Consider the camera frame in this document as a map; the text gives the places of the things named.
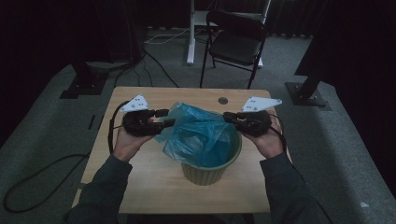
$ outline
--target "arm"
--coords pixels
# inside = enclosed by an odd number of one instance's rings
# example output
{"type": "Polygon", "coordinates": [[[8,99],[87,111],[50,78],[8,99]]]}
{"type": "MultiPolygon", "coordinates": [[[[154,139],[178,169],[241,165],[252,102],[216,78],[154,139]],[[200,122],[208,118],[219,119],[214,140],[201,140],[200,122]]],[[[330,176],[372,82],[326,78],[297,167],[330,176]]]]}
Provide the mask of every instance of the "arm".
{"type": "Polygon", "coordinates": [[[121,127],[112,155],[87,184],[76,205],[65,216],[67,223],[116,223],[132,170],[129,160],[152,136],[134,137],[121,127]]]}
{"type": "MultiPolygon", "coordinates": [[[[276,119],[271,117],[271,120],[273,128],[281,133],[276,119]]],[[[273,223],[318,223],[316,201],[283,151],[279,135],[272,130],[257,138],[242,135],[250,139],[267,159],[260,161],[260,165],[265,175],[273,223]]]]}

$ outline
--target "gray carpet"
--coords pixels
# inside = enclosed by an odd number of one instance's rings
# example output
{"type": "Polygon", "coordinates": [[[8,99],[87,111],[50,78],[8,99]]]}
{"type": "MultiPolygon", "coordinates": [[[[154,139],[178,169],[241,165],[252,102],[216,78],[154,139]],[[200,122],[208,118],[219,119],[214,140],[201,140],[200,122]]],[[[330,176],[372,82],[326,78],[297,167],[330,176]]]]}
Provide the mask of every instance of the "gray carpet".
{"type": "MultiPolygon", "coordinates": [[[[334,88],[324,83],[318,87],[332,111],[293,105],[289,97],[285,82],[304,82],[305,77],[293,74],[309,43],[310,39],[301,37],[268,37],[262,54],[264,68],[258,71],[251,89],[268,90],[274,98],[283,100],[276,110],[285,124],[293,162],[334,223],[396,223],[395,199],[376,170],[334,88]]],[[[146,45],[146,50],[163,65],[178,86],[198,88],[205,45],[197,42],[194,65],[188,66],[187,44],[187,38],[177,38],[162,45],[146,45]]],[[[106,63],[94,65],[113,66],[106,63]]],[[[174,87],[149,56],[135,71],[140,78],[130,69],[117,84],[150,86],[150,74],[154,87],[174,87]]],[[[2,201],[7,189],[22,178],[62,156],[91,150],[119,72],[110,74],[101,95],[79,96],[75,100],[59,99],[73,80],[75,72],[71,66],[54,76],[0,150],[2,201]]],[[[221,64],[214,69],[209,63],[204,87],[245,89],[248,77],[243,70],[221,64]]],[[[23,209],[39,202],[78,160],[74,158],[57,163],[21,186],[10,196],[10,205],[23,209]]],[[[85,164],[86,161],[38,208],[21,214],[11,214],[2,208],[0,223],[60,223],[74,200],[85,164]]],[[[321,212],[319,215],[323,223],[327,223],[321,212]]],[[[256,223],[270,223],[268,214],[256,214],[255,218],[256,223]]],[[[243,223],[237,219],[233,223],[243,223]]]]}

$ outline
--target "person's left hand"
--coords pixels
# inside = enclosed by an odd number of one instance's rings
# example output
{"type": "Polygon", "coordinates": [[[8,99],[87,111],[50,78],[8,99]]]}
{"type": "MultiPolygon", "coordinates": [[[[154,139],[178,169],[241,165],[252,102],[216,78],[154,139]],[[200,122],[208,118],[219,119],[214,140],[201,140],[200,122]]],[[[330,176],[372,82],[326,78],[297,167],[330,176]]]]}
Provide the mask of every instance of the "person's left hand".
{"type": "Polygon", "coordinates": [[[129,162],[143,144],[153,137],[153,135],[136,137],[128,134],[123,127],[120,127],[113,155],[120,161],[129,162]]]}

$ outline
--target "blue plastic bag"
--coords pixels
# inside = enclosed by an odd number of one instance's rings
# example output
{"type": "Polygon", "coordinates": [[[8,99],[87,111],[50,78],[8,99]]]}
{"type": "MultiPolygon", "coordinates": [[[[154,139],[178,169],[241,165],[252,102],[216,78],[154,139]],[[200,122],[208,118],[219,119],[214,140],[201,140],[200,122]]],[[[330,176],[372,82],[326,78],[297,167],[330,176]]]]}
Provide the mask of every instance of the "blue plastic bag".
{"type": "Polygon", "coordinates": [[[176,103],[162,119],[176,119],[173,127],[155,137],[160,143],[166,141],[163,153],[168,157],[198,167],[216,167],[230,159],[238,132],[221,114],[176,103]]]}

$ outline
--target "chair backrest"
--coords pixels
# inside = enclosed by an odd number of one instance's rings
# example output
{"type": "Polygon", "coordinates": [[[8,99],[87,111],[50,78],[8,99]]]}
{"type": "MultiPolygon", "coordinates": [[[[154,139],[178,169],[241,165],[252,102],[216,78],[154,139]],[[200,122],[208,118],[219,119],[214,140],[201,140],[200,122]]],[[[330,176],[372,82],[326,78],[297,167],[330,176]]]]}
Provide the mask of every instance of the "chair backrest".
{"type": "Polygon", "coordinates": [[[263,41],[266,37],[266,30],[261,21],[231,12],[209,11],[206,15],[207,27],[210,23],[215,23],[220,30],[234,35],[250,37],[258,41],[263,41]]]}

